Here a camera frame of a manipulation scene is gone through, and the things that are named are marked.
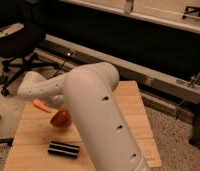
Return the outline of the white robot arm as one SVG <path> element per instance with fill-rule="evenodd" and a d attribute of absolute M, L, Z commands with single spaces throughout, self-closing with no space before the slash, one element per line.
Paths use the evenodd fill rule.
<path fill-rule="evenodd" d="M 96 171 L 151 171 L 114 98 L 118 83 L 116 67 L 99 62 L 51 79 L 29 71 L 17 94 L 55 107 L 65 105 Z"/>

